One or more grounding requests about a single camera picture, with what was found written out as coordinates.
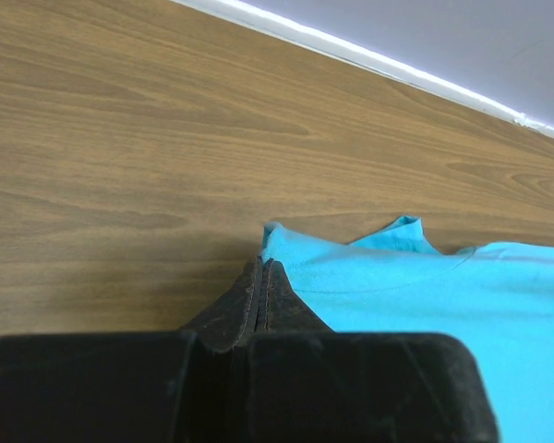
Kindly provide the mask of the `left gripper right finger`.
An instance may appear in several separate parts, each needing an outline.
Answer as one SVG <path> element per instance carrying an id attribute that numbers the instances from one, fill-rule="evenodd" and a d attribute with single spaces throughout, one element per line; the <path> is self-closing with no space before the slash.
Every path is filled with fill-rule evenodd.
<path id="1" fill-rule="evenodd" d="M 255 322 L 236 343 L 213 442 L 495 442 L 474 356 L 440 333 L 331 329 L 262 267 Z"/>

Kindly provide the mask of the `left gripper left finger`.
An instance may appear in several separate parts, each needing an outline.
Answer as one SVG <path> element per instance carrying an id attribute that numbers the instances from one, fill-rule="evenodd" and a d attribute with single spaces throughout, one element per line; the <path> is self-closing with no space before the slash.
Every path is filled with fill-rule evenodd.
<path id="1" fill-rule="evenodd" d="M 200 442 L 223 433 L 262 267 L 166 331 L 0 336 L 0 442 Z"/>

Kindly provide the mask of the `turquoise t-shirt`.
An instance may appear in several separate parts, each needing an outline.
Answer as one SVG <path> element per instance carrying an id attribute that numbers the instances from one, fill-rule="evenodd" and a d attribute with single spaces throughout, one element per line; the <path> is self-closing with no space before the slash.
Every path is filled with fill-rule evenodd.
<path id="1" fill-rule="evenodd" d="M 554 442 L 554 247 L 445 255 L 403 216 L 343 245 L 265 226 L 261 257 L 338 332 L 439 332 L 477 360 L 505 442 Z"/>

